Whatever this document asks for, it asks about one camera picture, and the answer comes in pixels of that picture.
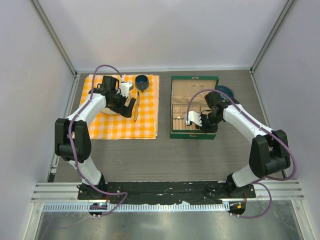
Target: green box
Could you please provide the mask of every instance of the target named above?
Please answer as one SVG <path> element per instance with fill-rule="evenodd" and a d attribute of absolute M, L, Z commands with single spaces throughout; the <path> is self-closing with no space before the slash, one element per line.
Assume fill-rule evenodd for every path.
<path fill-rule="evenodd" d="M 195 129 L 195 124 L 185 124 L 185 114 L 190 99 L 204 89 L 216 89 L 217 76 L 172 76 L 170 103 L 170 138 L 171 139 L 215 139 L 216 133 L 202 133 Z M 205 100 L 207 92 L 200 93 L 193 101 L 190 111 L 197 113 L 209 110 Z"/>

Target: orange checkered cloth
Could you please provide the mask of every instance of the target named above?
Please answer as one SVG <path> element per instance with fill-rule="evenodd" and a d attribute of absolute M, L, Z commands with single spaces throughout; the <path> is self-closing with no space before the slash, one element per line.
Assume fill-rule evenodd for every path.
<path fill-rule="evenodd" d="M 126 75 L 125 82 L 135 84 L 137 75 Z M 80 105 L 86 100 L 91 90 L 93 75 L 89 75 L 85 81 L 81 95 Z M 120 80 L 119 75 L 112 77 Z M 125 118 L 119 114 L 109 115 L 98 113 L 89 127 L 91 139 L 155 139 L 158 135 L 158 109 L 159 109 L 159 76 L 148 75 L 149 87 L 140 92 L 140 105 L 138 117 L 134 122 L 136 105 L 133 107 L 132 117 Z M 103 75 L 96 75 L 94 86 L 102 83 Z M 131 97 L 137 98 L 138 90 L 134 86 L 130 91 Z"/>

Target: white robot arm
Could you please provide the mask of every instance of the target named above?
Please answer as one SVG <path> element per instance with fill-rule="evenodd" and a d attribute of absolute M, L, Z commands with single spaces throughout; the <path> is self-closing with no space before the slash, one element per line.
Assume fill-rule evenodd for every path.
<path fill-rule="evenodd" d="M 131 98 L 128 106 L 125 104 L 129 97 L 129 92 L 133 87 L 134 86 L 131 82 L 120 82 L 112 76 L 104 76 L 102 83 L 98 84 L 97 88 L 93 89 L 92 99 L 90 99 L 90 95 L 88 95 L 84 103 L 73 114 L 67 118 L 59 118 L 55 122 L 55 154 L 61 156 L 63 160 L 68 161 L 74 168 L 76 168 L 68 136 L 68 126 L 75 115 L 77 115 L 77 118 L 72 125 L 72 137 L 77 151 L 78 168 L 85 177 L 85 179 L 82 179 L 82 187 L 87 190 L 91 187 L 88 185 L 86 180 L 102 191 L 105 190 L 106 186 L 103 174 L 96 168 L 90 155 L 91 140 L 88 126 L 90 126 L 97 114 L 104 108 L 109 108 L 115 113 L 126 118 L 131 118 L 136 99 Z M 88 102 L 90 103 L 87 107 L 78 115 L 79 110 Z M 92 194 L 98 195 L 99 197 L 100 193 L 93 190 Z"/>
<path fill-rule="evenodd" d="M 263 125 L 244 110 L 238 102 L 234 106 L 223 99 L 219 93 L 210 92 L 205 96 L 205 100 L 210 108 L 210 113 L 203 114 L 190 111 L 188 117 L 185 116 L 184 118 L 187 125 L 195 123 L 200 131 L 215 133 L 218 130 L 219 122 L 228 122 L 238 129 L 251 143 L 249 164 L 227 177 L 227 182 L 230 183 L 230 187 L 233 190 L 290 167 L 290 157 L 287 151 L 262 131 L 262 128 L 274 133 L 282 142 L 288 145 L 287 135 L 284 131 L 274 131 Z M 255 124 L 245 116 L 253 119 Z"/>

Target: black mounting plate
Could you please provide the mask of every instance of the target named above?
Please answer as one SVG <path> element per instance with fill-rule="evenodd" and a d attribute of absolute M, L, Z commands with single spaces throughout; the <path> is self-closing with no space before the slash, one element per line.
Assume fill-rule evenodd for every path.
<path fill-rule="evenodd" d="M 255 198 L 252 184 L 243 188 L 248 199 Z M 243 199 L 243 192 L 230 194 L 225 182 L 218 181 L 162 181 L 162 182 L 108 182 L 107 192 L 127 192 L 123 204 L 172 205 L 185 201 L 191 205 L 220 204 L 220 199 Z M 110 203 L 117 204 L 124 196 L 110 196 Z M 98 200 L 78 193 L 79 200 Z"/>

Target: dark gray table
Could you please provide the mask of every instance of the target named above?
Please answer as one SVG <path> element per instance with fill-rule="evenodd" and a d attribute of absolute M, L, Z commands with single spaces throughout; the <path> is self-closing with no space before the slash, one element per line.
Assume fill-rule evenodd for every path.
<path fill-rule="evenodd" d="M 219 76 L 235 98 L 257 120 L 263 113 L 248 70 L 148 72 L 160 76 L 158 137 L 154 140 L 92 140 L 91 156 L 107 181 L 225 180 L 248 164 L 250 143 L 232 125 L 219 124 L 214 140 L 170 139 L 171 76 Z M 85 77 L 80 77 L 73 111 Z M 55 182 L 80 182 L 71 165 L 59 161 Z"/>

